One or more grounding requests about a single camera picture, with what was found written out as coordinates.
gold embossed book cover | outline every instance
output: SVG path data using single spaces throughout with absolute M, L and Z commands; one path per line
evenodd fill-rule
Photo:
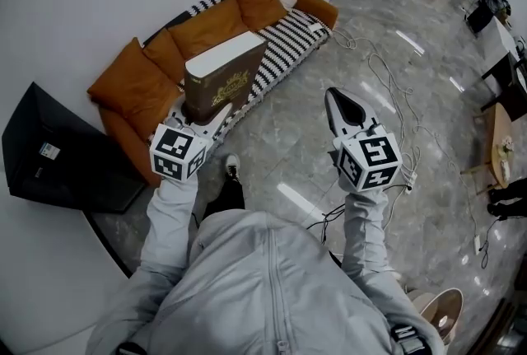
M 188 60 L 184 71 L 187 120 L 207 124 L 228 103 L 245 104 L 267 41 L 247 31 Z

